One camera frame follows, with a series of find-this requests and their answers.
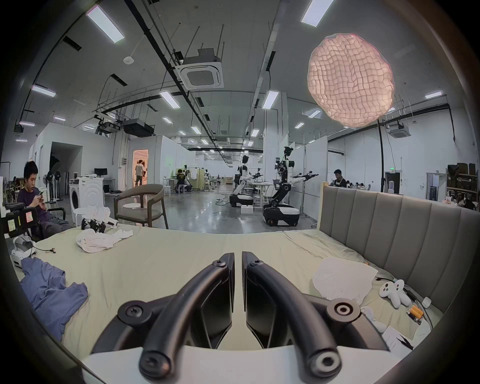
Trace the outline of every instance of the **person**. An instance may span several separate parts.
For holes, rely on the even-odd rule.
[[[40,194],[38,188],[35,187],[37,175],[38,168],[35,162],[28,161],[24,168],[24,187],[18,192],[17,202],[36,208],[38,221],[43,229],[45,238],[66,231],[67,229],[75,228],[74,224],[59,219],[47,211],[43,196]]]
[[[334,171],[334,174],[335,174],[336,180],[334,180],[334,182],[332,183],[333,186],[346,188],[347,187],[347,181],[343,178],[342,171],[339,170],[339,169],[336,169]]]
[[[138,160],[137,165],[135,166],[135,187],[138,185],[138,182],[140,182],[140,185],[142,185],[142,179],[144,176],[144,166],[142,164],[141,160]]]

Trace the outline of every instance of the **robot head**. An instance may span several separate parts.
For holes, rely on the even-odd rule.
[[[286,157],[288,157],[291,155],[292,151],[293,151],[292,147],[285,147],[285,150],[283,151],[283,153],[285,154]]]

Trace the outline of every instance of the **gray upholstered headboard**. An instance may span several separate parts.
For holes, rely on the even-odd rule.
[[[478,212],[401,195],[325,186],[319,229],[445,311],[480,239]]]

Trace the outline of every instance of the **white t-shirt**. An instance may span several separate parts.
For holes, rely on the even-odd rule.
[[[143,176],[144,174],[144,166],[143,164],[137,164],[135,167],[135,175],[137,176]]]

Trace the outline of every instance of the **black pipe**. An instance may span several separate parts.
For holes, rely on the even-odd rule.
[[[423,114],[425,114],[425,113],[442,111],[442,110],[449,109],[449,108],[450,108],[450,105],[449,105],[448,103],[445,103],[445,104],[435,105],[435,106],[433,106],[433,107],[427,107],[427,108],[423,108],[423,109],[417,109],[416,111],[409,112],[409,113],[406,114],[406,115],[402,115],[402,116],[395,117],[395,118],[393,118],[393,119],[389,119],[389,120],[386,120],[386,121],[382,121],[382,122],[380,123],[380,125],[384,125],[384,126],[385,126],[385,125],[390,124],[390,123],[393,123],[393,122],[395,122],[395,121],[407,119],[407,118],[410,118],[410,117],[412,117],[412,116],[418,116],[418,115],[423,115]],[[341,135],[341,136],[335,137],[335,138],[333,138],[333,139],[330,139],[330,140],[328,140],[328,142],[331,143],[331,142],[334,142],[335,140],[344,139],[345,137],[348,137],[348,136],[351,136],[351,135],[355,135],[355,134],[360,133],[360,132],[368,131],[369,129],[376,128],[377,126],[378,126],[377,124],[367,125],[366,127],[357,129],[357,130],[355,130],[355,131],[353,131],[353,132],[346,133],[346,134],[344,134],[344,135]]]
[[[195,110],[195,108],[193,107],[190,99],[188,98],[187,94],[185,93],[185,90],[183,89],[182,85],[180,84],[179,80],[177,79],[177,75],[175,74],[175,71],[173,70],[173,67],[169,64],[169,62],[167,61],[167,59],[165,58],[165,55],[163,54],[162,50],[160,49],[160,47],[158,46],[158,43],[156,42],[155,38],[153,37],[152,33],[150,32],[150,30],[148,29],[147,27],[147,24],[145,24],[145,20],[143,19],[142,15],[140,14],[140,12],[138,12],[138,9],[135,7],[134,3],[132,0],[125,0],[125,4],[127,4],[127,7],[130,9],[130,12],[132,12],[132,15],[134,16],[135,20],[137,21],[138,25],[140,26],[140,28],[142,29],[142,31],[145,33],[145,36],[147,36],[147,39],[148,41],[150,42],[150,44],[152,45],[152,48],[154,49],[155,53],[158,55],[158,57],[160,58],[160,60],[162,61],[165,69],[168,71],[169,75],[171,76],[171,78],[173,79],[173,81],[175,82],[175,85],[178,87],[181,95],[183,96],[183,98],[185,99],[185,101],[187,102],[187,104],[189,105],[189,107],[192,109],[193,113],[195,114],[195,116],[197,117],[198,121],[200,122],[200,124],[202,125],[202,127],[205,129],[205,132],[207,133],[208,137],[210,138],[210,140],[212,141],[212,144],[214,145],[215,148],[217,148],[216,144],[215,144],[215,141],[212,137],[212,135],[210,134],[210,132],[208,131],[208,128],[205,126],[204,122],[202,121],[202,119],[200,118],[200,116],[198,115],[197,111]]]
[[[378,135],[380,136],[380,153],[382,154],[382,178],[380,179],[380,192],[384,191],[384,183],[385,183],[385,178],[384,178],[384,142],[382,140],[382,130],[380,128],[380,120],[377,120],[377,125],[378,125]]]

